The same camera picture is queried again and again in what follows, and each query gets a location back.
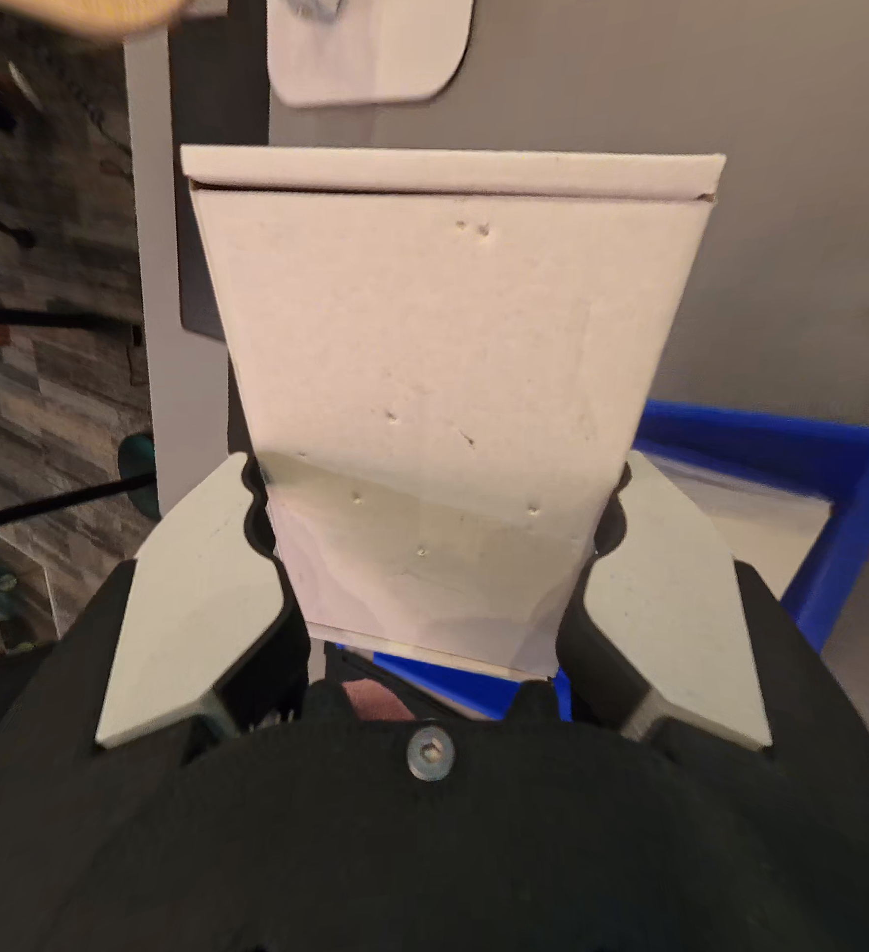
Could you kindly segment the blue plastic bin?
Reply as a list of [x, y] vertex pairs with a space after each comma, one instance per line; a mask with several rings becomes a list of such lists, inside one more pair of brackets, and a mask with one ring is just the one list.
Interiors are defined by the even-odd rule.
[[[704, 463], [727, 474], [760, 477], [780, 488], [823, 496], [833, 505], [829, 522], [781, 599], [774, 598], [752, 565], [734, 559], [731, 553], [771, 729], [762, 663], [755, 657], [756, 642], [764, 642], [765, 636], [752, 630], [764, 628], [768, 621], [785, 628], [803, 622], [797, 626], [799, 642], [812, 649], [821, 649], [825, 643], [869, 554], [869, 428], [650, 401], [642, 412], [631, 452], [644, 449], [664, 450], [675, 459]], [[607, 505], [590, 538], [594, 544], [603, 537], [600, 525], [606, 509]], [[551, 723], [552, 706], [557, 704], [560, 720], [572, 720], [573, 714], [579, 713], [580, 721], [596, 725], [572, 696], [570, 682], [560, 669], [551, 679], [510, 680], [378, 651], [373, 661], [385, 672], [382, 683], [398, 695], [418, 722], [446, 725], [459, 716], [430, 696], [436, 693], [491, 720]]]

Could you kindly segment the person's left hand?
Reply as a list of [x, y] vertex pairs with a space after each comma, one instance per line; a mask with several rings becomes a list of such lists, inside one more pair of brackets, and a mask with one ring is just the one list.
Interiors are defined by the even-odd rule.
[[413, 721], [416, 716], [384, 684], [359, 679], [347, 681], [342, 688], [359, 720], [365, 721]]

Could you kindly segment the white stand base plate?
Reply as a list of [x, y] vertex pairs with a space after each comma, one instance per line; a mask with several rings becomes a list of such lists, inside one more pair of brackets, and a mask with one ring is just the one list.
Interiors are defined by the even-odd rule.
[[267, 68], [292, 109], [428, 101], [451, 81], [470, 37], [473, 1], [344, 1], [337, 20], [266, 4]]

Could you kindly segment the brown wooden crossbar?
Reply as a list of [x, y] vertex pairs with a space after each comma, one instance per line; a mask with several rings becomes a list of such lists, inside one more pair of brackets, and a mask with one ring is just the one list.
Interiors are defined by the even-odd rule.
[[104, 334], [133, 347], [141, 347], [144, 343], [142, 327], [94, 312], [53, 312], [0, 307], [0, 327], [79, 329]]

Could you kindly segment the white cardboard box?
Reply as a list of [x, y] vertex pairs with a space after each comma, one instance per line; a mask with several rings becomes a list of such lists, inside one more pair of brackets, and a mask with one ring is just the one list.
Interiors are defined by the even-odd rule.
[[306, 621], [552, 675], [726, 156], [180, 164]]
[[642, 453], [711, 519], [732, 555], [752, 565], [783, 598], [829, 522], [832, 503], [760, 477], [681, 461], [664, 450]]

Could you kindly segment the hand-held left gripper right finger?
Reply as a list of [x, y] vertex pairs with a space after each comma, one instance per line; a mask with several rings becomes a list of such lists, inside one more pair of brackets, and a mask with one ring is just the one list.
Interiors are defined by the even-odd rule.
[[572, 696], [633, 742], [677, 720], [770, 747], [735, 562], [712, 521], [634, 450], [600, 528], [557, 633]]

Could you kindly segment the thin black rod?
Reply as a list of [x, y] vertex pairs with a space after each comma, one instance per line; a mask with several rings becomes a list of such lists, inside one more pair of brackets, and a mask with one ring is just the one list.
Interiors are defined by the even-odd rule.
[[115, 482], [86, 487], [40, 500], [0, 509], [0, 528], [60, 510], [100, 502], [120, 495], [149, 490], [156, 486], [155, 472], [135, 475]]

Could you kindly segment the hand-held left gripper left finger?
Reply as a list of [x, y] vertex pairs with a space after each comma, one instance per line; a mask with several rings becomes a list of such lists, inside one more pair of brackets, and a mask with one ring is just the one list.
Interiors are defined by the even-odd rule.
[[264, 497], [255, 459], [235, 453], [142, 544], [97, 744], [115, 748], [190, 718], [235, 737], [298, 714], [309, 634]]

